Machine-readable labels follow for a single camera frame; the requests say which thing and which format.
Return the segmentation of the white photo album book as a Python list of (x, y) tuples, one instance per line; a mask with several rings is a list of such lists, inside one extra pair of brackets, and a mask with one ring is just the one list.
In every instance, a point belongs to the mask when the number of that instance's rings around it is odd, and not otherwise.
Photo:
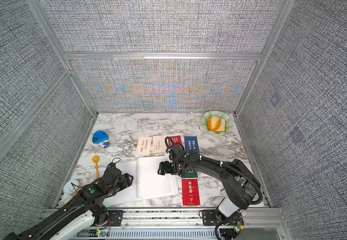
[(159, 164), (166, 161), (165, 156), (142, 157), (136, 161), (117, 164), (116, 167), (133, 176), (132, 185), (115, 196), (106, 198), (105, 206), (130, 203), (139, 200), (148, 200), (160, 197), (168, 197), (178, 194), (176, 176), (159, 175)]

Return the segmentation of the beige card red text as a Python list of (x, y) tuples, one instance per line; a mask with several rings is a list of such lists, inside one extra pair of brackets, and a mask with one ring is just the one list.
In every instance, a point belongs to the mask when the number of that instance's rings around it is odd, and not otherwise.
[(139, 137), (137, 148), (136, 148), (136, 157), (148, 157), (150, 155), (152, 137)]

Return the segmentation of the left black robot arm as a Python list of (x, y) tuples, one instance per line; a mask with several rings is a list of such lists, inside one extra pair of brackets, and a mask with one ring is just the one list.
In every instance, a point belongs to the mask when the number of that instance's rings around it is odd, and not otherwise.
[(92, 225), (104, 225), (107, 208), (103, 201), (132, 186), (133, 176), (115, 167), (83, 186), (64, 206), (45, 220), (20, 234), (9, 233), (5, 240), (68, 240)]

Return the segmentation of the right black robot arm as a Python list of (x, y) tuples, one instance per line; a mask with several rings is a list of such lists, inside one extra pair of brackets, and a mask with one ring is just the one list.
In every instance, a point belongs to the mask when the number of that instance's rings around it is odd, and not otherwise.
[(222, 200), (215, 211), (216, 219), (219, 222), (226, 220), (234, 213), (246, 210), (250, 205), (262, 203), (263, 194), (260, 182), (238, 159), (223, 162), (194, 153), (170, 155), (169, 159), (169, 161), (159, 164), (157, 170), (159, 175), (182, 176), (186, 171), (200, 172), (222, 183), (227, 197)]

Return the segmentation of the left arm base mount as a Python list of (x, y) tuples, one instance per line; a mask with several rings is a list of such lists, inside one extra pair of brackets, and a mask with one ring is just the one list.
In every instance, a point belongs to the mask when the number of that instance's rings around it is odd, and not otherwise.
[(100, 228), (119, 227), (123, 218), (123, 210), (109, 210), (95, 217), (94, 224)]

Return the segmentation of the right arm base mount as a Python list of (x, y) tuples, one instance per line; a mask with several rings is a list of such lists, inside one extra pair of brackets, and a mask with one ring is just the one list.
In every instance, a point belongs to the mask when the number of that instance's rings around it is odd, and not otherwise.
[(241, 212), (233, 213), (225, 217), (219, 210), (200, 210), (199, 216), (204, 226), (229, 226), (240, 232), (244, 228), (244, 220)]

